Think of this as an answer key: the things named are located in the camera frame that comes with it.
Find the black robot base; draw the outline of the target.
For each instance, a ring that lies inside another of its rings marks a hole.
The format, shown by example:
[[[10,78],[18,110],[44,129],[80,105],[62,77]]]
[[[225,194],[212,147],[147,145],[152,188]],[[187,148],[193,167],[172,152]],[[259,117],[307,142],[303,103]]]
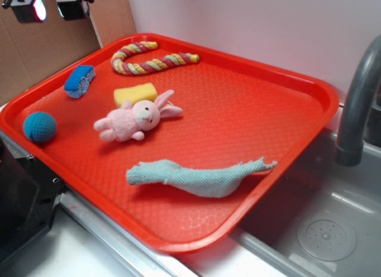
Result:
[[[15,158],[1,141],[1,267],[51,230],[62,188],[38,158]]]

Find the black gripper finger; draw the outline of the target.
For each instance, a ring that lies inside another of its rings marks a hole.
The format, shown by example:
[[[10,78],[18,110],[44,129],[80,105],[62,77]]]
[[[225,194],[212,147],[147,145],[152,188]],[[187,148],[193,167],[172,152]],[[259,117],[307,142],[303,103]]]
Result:
[[[19,23],[43,23],[47,12],[43,0],[4,0],[3,9],[12,9]]]
[[[61,17],[66,21],[83,20],[90,17],[89,4],[95,0],[56,0]]]

